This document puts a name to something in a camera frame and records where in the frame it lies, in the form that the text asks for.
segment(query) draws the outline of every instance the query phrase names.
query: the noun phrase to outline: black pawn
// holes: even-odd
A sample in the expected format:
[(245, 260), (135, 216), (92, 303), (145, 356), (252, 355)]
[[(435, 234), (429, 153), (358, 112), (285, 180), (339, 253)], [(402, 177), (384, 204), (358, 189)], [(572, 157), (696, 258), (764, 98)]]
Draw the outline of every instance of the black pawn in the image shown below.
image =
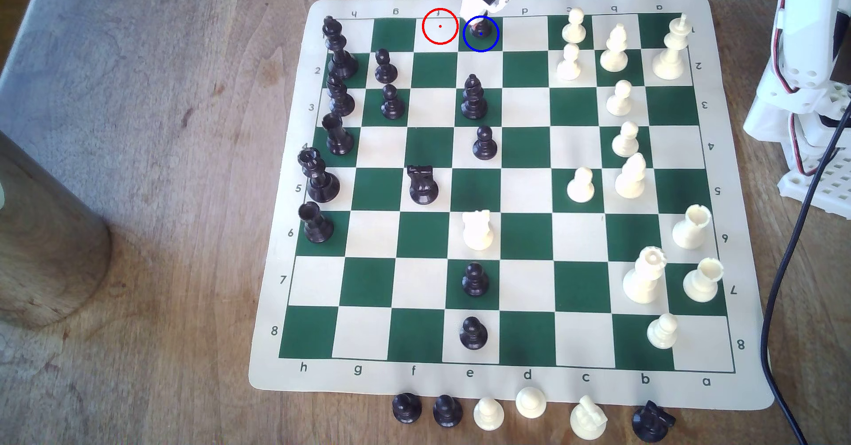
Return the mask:
[(343, 36), (343, 25), (331, 16), (325, 16), (322, 32), (325, 35), (325, 48), (333, 53), (328, 62), (328, 71), (339, 74), (347, 80), (357, 72), (357, 59), (343, 48), (346, 47), (346, 37)]
[(441, 395), (435, 400), (432, 408), (434, 419), (441, 427), (454, 427), (461, 422), (464, 409), (461, 402), (448, 395)]
[(396, 81), (399, 71), (396, 66), (390, 64), (390, 53), (386, 49), (381, 48), (375, 52), (375, 62), (378, 64), (375, 67), (376, 81), (383, 85)]
[(393, 397), (393, 416), (404, 424), (412, 424), (423, 413), (420, 397), (403, 393)]
[(668, 429), (673, 427), (676, 418), (666, 413), (661, 407), (647, 401), (647, 405), (639, 408), (632, 416), (632, 431), (647, 443), (655, 443), (668, 435)]
[(489, 125), (480, 125), (476, 130), (476, 141), (473, 143), (473, 155), (481, 160), (493, 159), (496, 156), (496, 141), (494, 132)]
[(461, 279), (461, 286), (467, 295), (478, 297), (488, 291), (490, 279), (481, 264), (471, 262), (464, 270), (464, 278)]
[(479, 81), (475, 74), (470, 74), (470, 77), (464, 82), (462, 96), (464, 102), (461, 103), (461, 113), (464, 117), (468, 120), (484, 118), (485, 113), (488, 112), (488, 102), (484, 99), (482, 81)]
[(312, 200), (299, 206), (299, 219), (304, 222), (304, 236), (310, 242), (325, 242), (334, 233), (334, 223), (322, 215), (319, 205)]
[(381, 113), (389, 120), (395, 120), (402, 117), (405, 113), (405, 103), (397, 97), (396, 87), (394, 85), (386, 85), (381, 90), (384, 94), (384, 103), (381, 104)]
[(475, 317), (467, 317), (461, 324), (461, 343), (471, 351), (477, 351), (488, 342), (488, 330), (484, 324)]
[(325, 145), (335, 156), (343, 156), (355, 147), (355, 138), (343, 128), (343, 118), (337, 113), (327, 113), (322, 118), (322, 127), (328, 132)]

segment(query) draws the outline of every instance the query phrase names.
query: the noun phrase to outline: wood grain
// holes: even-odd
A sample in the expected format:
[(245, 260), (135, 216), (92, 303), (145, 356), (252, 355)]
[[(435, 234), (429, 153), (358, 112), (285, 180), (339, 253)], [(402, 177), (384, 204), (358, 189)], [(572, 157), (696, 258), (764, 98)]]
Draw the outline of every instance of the wood grain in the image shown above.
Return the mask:
[[(67, 320), (39, 332), (0, 326), (0, 437), (582, 442), (569, 404), (537, 420), (506, 413), (502, 428), (483, 432), (469, 400), (467, 417), (446, 430), (427, 416), (399, 425), (385, 396), (250, 387), (283, 129), (314, 1), (34, 0), (0, 84), (0, 130), (107, 217), (113, 266)], [(764, 294), (799, 208), (775, 187), (780, 147), (740, 129), (776, 0), (710, 3)], [(774, 316), (774, 372), (813, 443), (851, 436), (849, 234), (845, 219), (812, 211)], [(600, 443), (638, 443), (631, 408), (603, 409)], [(776, 406), (673, 413), (668, 443), (793, 441)]]

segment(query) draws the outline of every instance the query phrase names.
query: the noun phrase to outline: chess mat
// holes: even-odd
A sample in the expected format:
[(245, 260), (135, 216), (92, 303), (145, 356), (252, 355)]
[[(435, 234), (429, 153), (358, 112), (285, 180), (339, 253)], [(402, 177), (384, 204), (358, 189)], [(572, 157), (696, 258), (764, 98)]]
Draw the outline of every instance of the chess mat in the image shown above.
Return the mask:
[[(580, 77), (555, 75), (570, 6), (586, 12)], [(293, 106), (282, 157), (250, 381), (268, 390), (511, 399), (523, 386), (547, 399), (668, 407), (756, 409), (771, 404), (758, 362), (761, 309), (739, 184), (717, 42), (706, 0), (513, 0), (493, 18), (489, 38), (451, 37), (460, 0), (322, 0), (304, 30)], [(671, 19), (686, 12), (694, 31), (679, 79), (661, 80), (650, 64)], [(334, 156), (321, 120), (330, 59), (322, 18), (340, 20), (346, 50), (357, 58), (347, 79), (355, 111), (343, 118), (355, 148)], [(599, 66), (609, 31), (627, 31), (627, 67)], [(393, 85), (405, 114), (380, 112), (375, 57), (386, 48), (398, 68)], [(460, 111), (465, 78), (476, 74), (488, 113)], [(633, 84), (630, 113), (605, 108), (615, 82)], [(647, 161), (644, 193), (614, 191), (625, 159), (611, 149), (624, 121), (639, 124)], [(492, 160), (472, 154), (479, 125), (493, 128)], [(306, 178), (296, 156), (307, 146), (340, 179), (339, 195), (321, 204), (335, 225), (325, 243), (301, 232), (296, 214)], [(437, 200), (410, 199), (406, 165), (431, 165)], [(576, 168), (593, 172), (596, 193), (575, 203), (566, 186)], [(678, 247), (674, 224), (691, 204), (713, 223), (697, 250)], [(477, 252), (462, 241), (463, 211), (488, 209), (495, 240)], [(668, 260), (660, 297), (636, 304), (624, 274), (645, 246)], [(725, 268), (718, 295), (701, 304), (683, 277), (702, 258)], [(484, 266), (482, 297), (461, 288), (471, 261)], [(677, 342), (659, 350), (648, 324), (670, 312)], [(462, 321), (476, 316), (488, 342), (469, 351)]]

